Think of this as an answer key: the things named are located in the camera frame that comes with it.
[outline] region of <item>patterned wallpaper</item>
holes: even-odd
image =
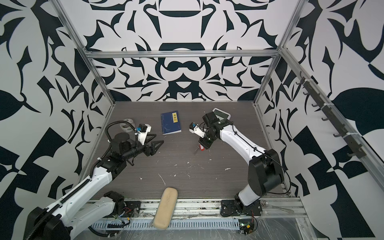
[[[297,0],[65,0],[93,51],[277,48]]]
[[[253,100],[271,57],[94,59],[116,101]]]
[[[384,17],[381,1],[310,0],[288,50],[383,158]],[[319,239],[382,239],[384,192],[293,71],[281,60],[260,99],[280,152]]]
[[[71,189],[110,104],[47,0],[1,1],[0,59],[0,238],[19,240]]]

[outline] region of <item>white tablet device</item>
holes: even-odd
[[[231,118],[231,115],[229,113],[226,113],[224,112],[223,110],[220,110],[218,108],[214,108],[212,110],[212,112],[216,115],[216,117],[220,120],[223,120],[223,119],[230,119]]]

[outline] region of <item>blue book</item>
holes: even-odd
[[[161,128],[163,135],[181,132],[179,112],[173,111],[161,114]]]

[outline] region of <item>metal utensil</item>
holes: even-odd
[[[282,208],[282,207],[278,207],[278,206],[273,206],[271,204],[269,204],[267,201],[265,200],[260,200],[260,204],[263,206],[263,207],[273,207],[275,209],[280,209],[280,210],[283,210],[284,212],[288,212],[290,214],[293,214],[295,213],[292,209],[285,209],[285,208]]]

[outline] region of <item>roll of clear tape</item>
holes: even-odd
[[[132,124],[133,127],[136,127],[136,126],[135,126],[135,123],[133,122],[132,119],[130,119],[130,118],[126,118],[126,119],[124,119],[124,121],[127,121],[127,122],[129,122],[130,124]],[[133,131],[133,129],[132,129],[128,124],[125,124],[125,123],[120,123],[120,127],[121,127],[121,129],[122,129],[124,132],[132,132],[132,131]]]

